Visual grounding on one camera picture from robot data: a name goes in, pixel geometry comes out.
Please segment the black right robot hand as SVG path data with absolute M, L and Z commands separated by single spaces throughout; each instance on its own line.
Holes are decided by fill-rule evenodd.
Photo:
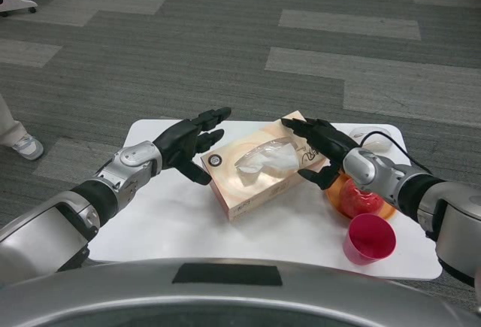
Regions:
M 330 122 L 321 119 L 306 120 L 282 118 L 281 123 L 295 135 L 305 138 L 307 144 L 329 160 L 330 165 L 319 172 L 301 169 L 298 173 L 321 190 L 326 190 L 344 171 L 343 161 L 347 154 L 359 145 L 349 135 L 337 130 Z

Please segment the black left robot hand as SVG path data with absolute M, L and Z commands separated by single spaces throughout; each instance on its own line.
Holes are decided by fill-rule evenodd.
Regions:
M 211 176 L 192 159 L 222 139 L 225 132 L 216 127 L 230 115 L 231 108 L 222 107 L 200 113 L 194 119 L 181 120 L 166 129 L 153 142 L 162 156 L 162 169 L 175 168 L 192 182 L 208 185 Z

